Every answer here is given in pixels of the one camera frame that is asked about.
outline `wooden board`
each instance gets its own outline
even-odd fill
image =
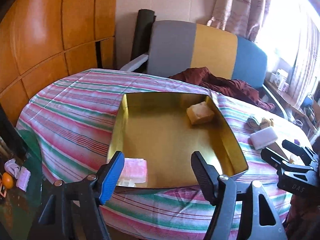
[[[95,0],[95,39],[115,34],[116,0]]]
[[[22,79],[29,98],[51,83],[68,76],[63,55],[56,56],[29,73]]]
[[[61,0],[16,0],[14,44],[20,74],[63,50]]]
[[[0,22],[0,102],[14,125],[28,98],[60,78],[97,67],[95,42],[114,35],[115,4],[15,0]],[[102,42],[105,68],[113,65],[113,39]]]
[[[62,33],[65,49],[94,40],[94,0],[62,1]]]
[[[20,113],[28,101],[29,98],[21,81],[10,87],[0,98],[0,104],[14,126],[17,124]]]
[[[107,40],[100,41],[101,61],[102,68],[113,69],[114,59],[114,38],[111,37]]]
[[[95,43],[87,43],[67,51],[66,61],[69,75],[73,75],[90,68],[96,68],[98,64]]]

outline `chair armrest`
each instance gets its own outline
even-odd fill
[[[265,85],[262,86],[263,91],[268,96],[268,98],[272,101],[273,104],[276,105],[276,107],[282,112],[282,117],[286,120],[288,120],[288,115],[285,112],[284,108],[280,105],[278,100],[275,98],[275,96],[267,89]]]
[[[125,64],[120,70],[132,72],[138,69],[143,63],[145,63],[149,58],[148,54],[142,54],[134,60],[130,61],[128,64]]]

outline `orange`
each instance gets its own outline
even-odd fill
[[[3,186],[5,186],[7,189],[10,189],[13,187],[13,178],[12,176],[5,172],[3,175],[2,175],[2,184]]]

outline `gold metal tray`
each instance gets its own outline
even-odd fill
[[[212,122],[191,125],[186,109],[206,101]],[[209,96],[174,92],[123,95],[116,116],[108,160],[116,151],[147,161],[148,176],[137,188],[197,185],[190,158],[200,151],[217,171],[234,176],[248,169],[242,150],[226,120]]]

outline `striped bedsheet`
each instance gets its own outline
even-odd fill
[[[249,170],[239,181],[260,180],[280,217],[289,210],[291,194],[277,188],[276,170],[260,158],[249,140],[248,116],[271,117],[280,138],[310,143],[301,129],[288,121],[219,93],[195,85],[146,74],[90,69],[49,85],[21,112],[17,129],[34,131],[50,182],[79,181],[106,162],[106,152],[121,97],[128,92],[172,91],[212,97],[240,143]],[[101,208],[105,222],[141,239],[203,239],[214,207],[198,186],[150,195],[119,195]],[[241,203],[236,204],[230,239],[236,239]]]

